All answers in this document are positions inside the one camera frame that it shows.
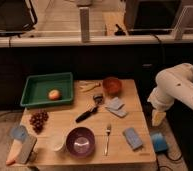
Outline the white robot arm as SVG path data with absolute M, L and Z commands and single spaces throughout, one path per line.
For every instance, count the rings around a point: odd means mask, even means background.
M 156 87 L 147 101 L 151 103 L 152 125 L 159 126 L 166 117 L 166 111 L 175 100 L 179 100 L 193 110 L 193 65 L 182 63 L 157 73 Z

